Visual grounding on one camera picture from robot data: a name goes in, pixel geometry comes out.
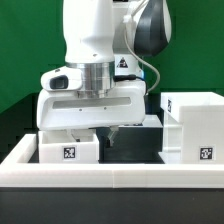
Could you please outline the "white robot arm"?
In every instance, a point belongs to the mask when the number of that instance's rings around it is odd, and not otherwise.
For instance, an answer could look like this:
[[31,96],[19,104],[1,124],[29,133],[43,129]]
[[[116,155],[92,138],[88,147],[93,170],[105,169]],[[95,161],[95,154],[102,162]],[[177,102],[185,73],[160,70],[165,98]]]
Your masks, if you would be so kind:
[[167,0],[64,0],[65,65],[42,75],[37,127],[42,143],[77,142],[98,127],[140,124],[146,84],[122,72],[171,39]]

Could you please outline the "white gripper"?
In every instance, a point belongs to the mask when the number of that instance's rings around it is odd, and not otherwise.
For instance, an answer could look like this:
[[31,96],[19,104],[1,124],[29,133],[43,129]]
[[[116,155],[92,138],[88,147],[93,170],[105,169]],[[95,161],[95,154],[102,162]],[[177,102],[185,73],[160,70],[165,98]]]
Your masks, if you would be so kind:
[[37,127],[40,130],[66,130],[72,142],[79,142],[70,129],[110,127],[108,146],[112,147],[119,125],[140,124],[145,118],[142,80],[118,81],[103,97],[82,98],[81,70],[61,67],[41,77],[42,90],[37,103]]

